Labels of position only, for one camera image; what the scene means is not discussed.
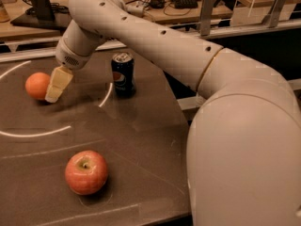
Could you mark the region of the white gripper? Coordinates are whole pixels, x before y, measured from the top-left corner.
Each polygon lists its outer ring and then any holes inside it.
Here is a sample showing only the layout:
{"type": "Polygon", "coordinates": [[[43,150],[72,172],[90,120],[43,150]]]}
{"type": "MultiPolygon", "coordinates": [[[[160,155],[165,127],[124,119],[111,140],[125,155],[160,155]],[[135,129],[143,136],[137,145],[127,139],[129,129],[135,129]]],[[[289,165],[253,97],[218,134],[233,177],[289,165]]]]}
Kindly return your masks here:
{"type": "Polygon", "coordinates": [[[72,71],[82,69],[89,61],[90,56],[75,54],[67,46],[67,43],[60,39],[55,49],[55,58],[61,66],[54,68],[52,71],[45,95],[45,100],[52,104],[57,102],[71,82],[73,78],[72,71]]]}

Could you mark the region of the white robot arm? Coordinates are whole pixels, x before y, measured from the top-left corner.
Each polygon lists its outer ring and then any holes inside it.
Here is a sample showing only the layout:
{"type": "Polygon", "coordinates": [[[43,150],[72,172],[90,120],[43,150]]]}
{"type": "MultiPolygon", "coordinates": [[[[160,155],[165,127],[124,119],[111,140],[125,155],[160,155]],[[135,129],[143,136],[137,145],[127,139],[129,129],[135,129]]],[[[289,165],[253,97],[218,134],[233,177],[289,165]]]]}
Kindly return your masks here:
{"type": "Polygon", "coordinates": [[[116,39],[205,100],[190,125],[195,226],[301,226],[301,111],[273,68],[138,18],[121,0],[69,0],[46,99],[54,103],[95,49],[116,39]]]}

